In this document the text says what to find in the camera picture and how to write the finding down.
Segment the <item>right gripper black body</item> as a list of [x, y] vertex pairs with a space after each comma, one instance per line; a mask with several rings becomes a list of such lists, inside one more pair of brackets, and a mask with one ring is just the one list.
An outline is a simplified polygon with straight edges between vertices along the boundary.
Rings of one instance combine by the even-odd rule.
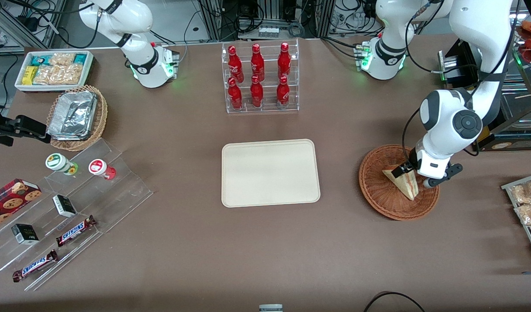
[[0, 118], [0, 144], [4, 146], [12, 146], [14, 142], [15, 119]]

